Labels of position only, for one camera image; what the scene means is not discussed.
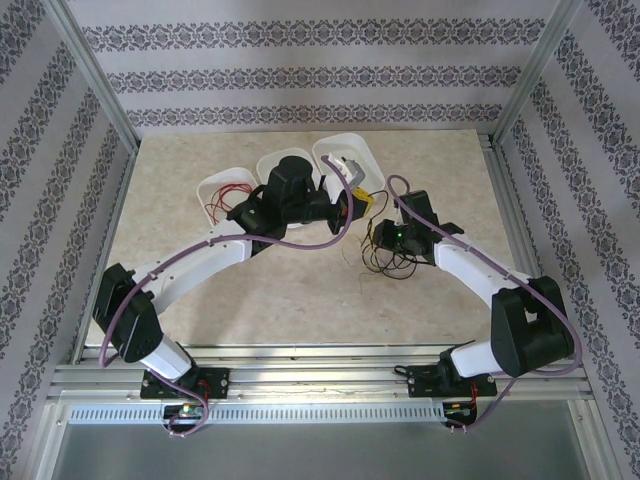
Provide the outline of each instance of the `marble-pattern board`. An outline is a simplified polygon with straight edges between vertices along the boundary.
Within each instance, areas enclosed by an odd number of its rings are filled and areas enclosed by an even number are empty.
[[[513,264],[475,130],[358,132],[385,175],[398,173],[429,193],[442,222],[455,222],[477,245]],[[158,135],[144,138],[109,264],[127,268],[160,258],[209,229],[196,187],[233,166],[255,174],[264,155],[289,147],[311,152],[330,132]],[[379,210],[377,202],[372,213]],[[388,207],[386,216],[393,217]],[[271,247],[203,282],[160,317],[183,344],[452,343],[489,335],[487,307],[462,283],[433,267],[398,281],[368,271],[354,223],[341,244],[305,252]],[[316,223],[286,240],[320,243]],[[92,324],[88,344],[100,343]]]

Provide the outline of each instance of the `patterned wallpaper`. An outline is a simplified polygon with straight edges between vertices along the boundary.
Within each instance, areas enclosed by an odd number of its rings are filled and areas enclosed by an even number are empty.
[[[69,2],[141,135],[488,133],[556,1],[512,3]]]
[[[38,0],[0,1],[0,479],[89,300],[128,152]]]
[[[503,146],[538,262],[582,327],[624,478],[640,478],[638,22],[631,2],[584,3]]]

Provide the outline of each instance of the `purple cable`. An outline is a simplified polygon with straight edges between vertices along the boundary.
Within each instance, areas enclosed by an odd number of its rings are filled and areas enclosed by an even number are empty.
[[[565,327],[567,327],[567,330],[569,330],[569,333],[571,334],[571,338],[573,338],[573,344],[575,345],[575,357],[571,365],[569,365],[568,367],[562,368],[560,370],[553,370],[553,371],[534,370],[534,373],[536,373],[537,375],[545,376],[545,377],[559,377],[559,376],[566,375],[568,373],[573,372],[576,368],[580,366],[580,363],[582,363],[582,343],[580,342],[580,337],[578,336],[578,332],[576,331],[574,326],[571,324],[571,322],[569,322],[569,319],[566,317],[566,315],[564,315],[554,304],[552,304],[549,300],[544,298],[534,288],[532,288],[530,285],[523,282],[519,278],[515,277],[514,275],[511,275],[511,273],[509,273],[508,270],[506,270],[505,268],[503,268],[502,266],[494,262],[491,258],[485,255],[483,252],[472,247],[468,243],[463,242],[462,240],[454,237],[453,235],[450,235],[449,233],[445,232],[437,225],[434,225],[433,223],[425,220],[416,212],[411,210],[411,208],[400,199],[396,191],[393,189],[393,187],[391,186],[391,180],[400,180],[401,182],[403,182],[407,187],[407,192],[409,192],[410,190],[409,182],[407,181],[406,178],[401,177],[400,175],[390,175],[387,178],[387,188],[389,189],[391,196],[405,212],[407,212],[415,220],[429,227],[434,232],[437,232],[439,235],[446,238],[456,246],[463,248],[465,251],[472,253],[477,258],[482,260],[486,265],[488,265],[497,273],[499,273],[504,278],[506,278],[507,280],[511,280],[513,283],[515,283],[519,287],[522,287],[523,289],[525,289],[529,294],[531,294],[531,296],[533,296],[536,300],[538,300],[545,307],[547,307],[556,317],[558,317],[558,319],[562,322],[562,324]]]
[[[344,178],[344,176],[340,173],[340,170],[338,170],[338,168],[335,165],[333,165],[328,159],[327,160],[322,159],[322,161],[324,163],[326,163],[327,166],[333,171],[333,173],[335,173],[338,176],[338,179],[342,183],[342,187],[344,188],[344,190],[346,192],[350,192],[351,189],[349,188],[349,184],[347,183],[347,181]],[[221,236],[221,237],[215,237],[215,238],[210,239],[209,241],[203,240],[200,243],[196,243],[195,245],[191,245],[190,247],[182,250],[181,252],[176,253],[173,257],[171,257],[170,259],[168,259],[166,262],[162,263],[161,265],[158,265],[155,269],[153,269],[151,272],[149,272],[142,280],[140,280],[138,282],[138,284],[135,287],[133,287],[131,289],[131,291],[127,294],[127,296],[124,298],[122,303],[118,306],[118,309],[116,310],[115,314],[113,315],[113,318],[111,319],[111,322],[109,323],[109,327],[107,328],[107,331],[105,332],[104,340],[102,341],[102,345],[100,347],[100,353],[98,355],[98,363],[99,363],[99,365],[102,368],[106,368],[111,364],[111,362],[113,362],[116,358],[118,358],[118,353],[117,352],[113,356],[111,356],[110,358],[106,358],[107,349],[109,348],[109,343],[111,342],[111,339],[113,338],[113,333],[115,332],[115,329],[118,326],[118,323],[120,322],[120,318],[122,317],[122,314],[124,313],[125,309],[129,305],[129,303],[131,302],[133,297],[147,283],[149,283],[154,276],[162,273],[162,271],[164,271],[165,269],[167,269],[168,267],[170,267],[171,265],[173,265],[177,261],[183,259],[184,257],[192,254],[193,252],[196,252],[196,251],[200,250],[201,248],[213,246],[216,243],[231,242],[231,241],[236,241],[236,240],[253,240],[253,241],[258,241],[258,242],[265,242],[265,243],[271,243],[271,244],[274,244],[274,245],[280,245],[282,247],[294,248],[296,250],[321,250],[323,248],[331,247],[331,246],[335,245],[336,243],[338,243],[340,240],[342,240],[344,238],[344,236],[347,234],[347,231],[349,230],[349,228],[351,227],[351,222],[352,221],[353,221],[353,196],[352,195],[347,195],[347,219],[345,220],[344,227],[342,227],[342,231],[338,235],[336,235],[334,238],[332,238],[328,242],[321,243],[319,245],[297,245],[295,243],[285,242],[283,240],[277,240],[275,238],[263,237],[263,236],[260,236],[260,235],[238,234],[238,235],[225,235],[225,236]],[[153,373],[153,375],[155,375],[158,378],[158,380],[160,380],[161,382],[165,383],[169,387],[171,387],[174,390],[177,390],[177,391],[179,391],[181,393],[184,393],[185,395],[188,395],[188,396],[196,399],[198,402],[200,402],[202,404],[203,412],[202,412],[202,417],[200,418],[200,421],[198,423],[196,423],[191,429],[187,430],[186,432],[180,433],[179,436],[180,437],[186,437],[187,435],[191,435],[192,433],[195,433],[198,430],[200,430],[205,425],[205,423],[207,422],[207,420],[209,418],[209,404],[208,404],[208,402],[206,402],[204,398],[202,398],[200,395],[196,394],[195,392],[192,392],[190,390],[187,390],[186,388],[183,388],[183,387],[177,385],[176,383],[172,382],[171,380],[168,380],[168,379],[164,378],[159,373],[157,373],[157,372],[155,372],[153,370],[151,370],[151,373]],[[174,421],[175,421],[175,417],[172,418],[169,421],[169,424],[167,426],[168,429],[169,429],[169,433],[171,435],[174,434],[174,431],[172,429],[172,425],[173,425]]]

